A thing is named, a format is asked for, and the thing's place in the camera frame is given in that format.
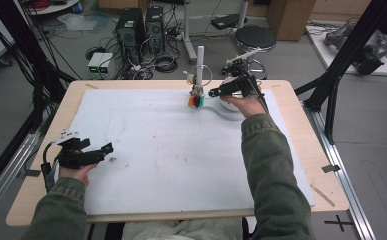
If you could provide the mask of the white mat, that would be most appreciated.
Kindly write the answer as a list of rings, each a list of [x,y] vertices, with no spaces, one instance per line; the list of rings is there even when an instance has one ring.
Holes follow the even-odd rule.
[[[70,126],[114,151],[90,173],[90,216],[253,212],[240,121],[193,110],[177,89],[89,89]]]

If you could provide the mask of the white desk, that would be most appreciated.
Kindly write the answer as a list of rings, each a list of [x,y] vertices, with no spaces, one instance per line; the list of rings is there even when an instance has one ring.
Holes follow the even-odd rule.
[[[235,24],[235,27],[237,29],[242,28],[244,26],[244,21],[246,19],[246,13],[247,8],[249,5],[250,0],[240,0],[240,9],[239,9],[239,17],[238,21]],[[192,45],[192,41],[190,39],[189,33],[190,33],[190,2],[191,0],[183,0],[184,5],[184,18],[183,18],[183,25],[184,29],[181,33],[182,41],[184,43],[185,49],[188,53],[188,60],[190,64],[196,64],[198,59],[203,60],[204,56],[198,56],[198,53],[196,52],[195,48]]]

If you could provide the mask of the black round stool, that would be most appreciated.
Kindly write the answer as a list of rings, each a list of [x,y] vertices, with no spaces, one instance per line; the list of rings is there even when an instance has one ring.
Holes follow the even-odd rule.
[[[275,48],[277,42],[275,33],[269,28],[246,25],[235,32],[234,40],[243,55],[247,70],[251,74],[256,74],[257,79],[266,79],[267,71],[254,55]]]

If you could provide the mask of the large cardboard box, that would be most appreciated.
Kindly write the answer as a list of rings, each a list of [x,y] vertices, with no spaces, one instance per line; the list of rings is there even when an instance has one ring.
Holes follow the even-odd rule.
[[[316,0],[271,0],[267,22],[279,41],[299,41]]]

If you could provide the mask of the large black computer tower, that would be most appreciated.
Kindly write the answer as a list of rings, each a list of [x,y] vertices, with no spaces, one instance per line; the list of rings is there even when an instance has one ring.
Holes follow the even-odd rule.
[[[146,40],[143,12],[140,8],[125,8],[115,27],[118,42],[126,57],[133,63],[141,63],[141,45]]]

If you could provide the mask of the person's left hand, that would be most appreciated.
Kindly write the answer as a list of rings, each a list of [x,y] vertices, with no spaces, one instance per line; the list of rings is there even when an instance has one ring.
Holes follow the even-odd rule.
[[[97,167],[96,164],[91,164],[87,166],[83,166],[80,169],[69,169],[65,167],[61,167],[59,169],[59,177],[60,178],[72,178],[82,182],[85,186],[89,184],[88,174],[91,170]]]

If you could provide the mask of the aluminium rail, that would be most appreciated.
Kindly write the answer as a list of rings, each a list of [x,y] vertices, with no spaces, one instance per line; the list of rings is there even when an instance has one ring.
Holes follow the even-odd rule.
[[[40,135],[38,133],[28,134],[18,146],[16,152],[12,155],[10,162],[0,174],[0,200],[8,191],[25,162],[34,153],[34,149],[37,146],[39,139]]]
[[[359,201],[359,198],[355,192],[353,184],[349,178],[346,167],[343,164],[341,156],[336,148],[336,145],[330,141],[330,138],[324,133],[325,120],[323,115],[318,111],[313,111],[302,104],[305,113],[310,119],[311,125],[314,127],[314,131],[318,136],[318,140],[328,157],[331,167],[338,167],[338,170],[334,170],[333,173],[337,177],[340,186],[349,203],[348,212],[351,216],[353,226],[356,229],[357,235],[360,240],[376,240],[373,229],[368,221],[368,218],[364,212],[364,209]]]

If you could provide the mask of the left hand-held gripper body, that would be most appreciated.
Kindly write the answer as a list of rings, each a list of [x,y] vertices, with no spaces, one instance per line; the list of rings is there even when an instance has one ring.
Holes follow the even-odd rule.
[[[77,132],[70,130],[62,131],[51,144],[61,147],[55,162],[69,169],[80,169],[83,166],[99,163],[95,161],[96,154],[103,153],[101,149],[84,152],[83,149],[90,145],[90,139],[81,140]]]

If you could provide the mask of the flat black device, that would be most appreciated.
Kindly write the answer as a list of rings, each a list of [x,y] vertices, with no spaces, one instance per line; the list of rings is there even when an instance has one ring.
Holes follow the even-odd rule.
[[[223,17],[216,17],[211,20],[211,24],[218,30],[232,28],[237,25],[239,19],[238,14],[230,14]]]

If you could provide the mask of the thin wooden stick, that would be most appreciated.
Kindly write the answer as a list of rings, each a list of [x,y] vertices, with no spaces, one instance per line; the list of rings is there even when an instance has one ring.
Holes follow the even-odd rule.
[[[320,195],[328,204],[330,204],[332,207],[335,207],[335,203],[326,195],[324,194],[319,188],[314,186],[313,184],[310,185],[310,187],[318,194]]]

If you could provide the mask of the person's right hand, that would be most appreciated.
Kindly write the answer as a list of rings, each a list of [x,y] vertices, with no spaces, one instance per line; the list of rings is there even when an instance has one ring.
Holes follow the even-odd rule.
[[[249,95],[244,98],[222,96],[221,100],[234,105],[245,118],[267,113],[256,95]]]

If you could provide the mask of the white stand with pole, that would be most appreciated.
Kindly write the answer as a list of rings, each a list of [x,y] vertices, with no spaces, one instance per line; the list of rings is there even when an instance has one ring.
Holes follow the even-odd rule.
[[[197,49],[198,56],[204,56],[204,47],[199,46]],[[210,79],[203,84],[203,71],[207,69],[210,73]],[[242,115],[240,112],[232,112],[223,107],[219,99],[210,99],[205,96],[204,87],[208,85],[213,79],[213,73],[208,66],[204,64],[204,59],[198,59],[194,67],[189,71],[185,71],[187,75],[187,83],[192,86],[189,92],[190,96],[187,105],[193,110],[207,110],[212,111],[219,117],[229,121],[240,121]]]

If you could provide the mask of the white power supply unit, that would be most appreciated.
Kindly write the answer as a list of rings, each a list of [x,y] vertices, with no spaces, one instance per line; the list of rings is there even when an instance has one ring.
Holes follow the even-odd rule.
[[[109,75],[113,70],[113,54],[112,53],[103,53],[98,64],[99,73],[104,75]]]
[[[91,74],[95,74],[98,72],[99,65],[101,63],[103,54],[100,52],[96,52],[92,55],[89,63],[88,63],[88,69]]]

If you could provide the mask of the black metal frame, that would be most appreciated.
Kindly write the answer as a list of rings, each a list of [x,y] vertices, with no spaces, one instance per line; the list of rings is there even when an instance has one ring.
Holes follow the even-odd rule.
[[[349,66],[358,59],[371,35],[386,21],[387,0],[371,0],[327,70],[320,77],[294,90],[296,95],[313,90],[311,96],[304,101],[305,106],[313,111],[319,112],[322,104],[328,101],[324,133],[333,143],[333,125],[340,80]]]
[[[34,109],[0,155],[0,175],[26,135],[40,126],[40,115],[45,108],[61,103],[66,93],[63,83],[75,81],[73,76],[62,71],[46,57],[31,24],[18,9],[18,5],[19,2],[14,0],[0,0],[0,21],[15,41],[15,45],[11,46],[1,31],[0,42],[17,61],[22,74],[33,87]]]

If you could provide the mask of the person's light trousers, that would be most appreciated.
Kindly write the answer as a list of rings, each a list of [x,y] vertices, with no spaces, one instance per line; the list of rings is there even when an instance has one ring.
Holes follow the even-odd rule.
[[[126,223],[121,240],[251,240],[246,218]]]

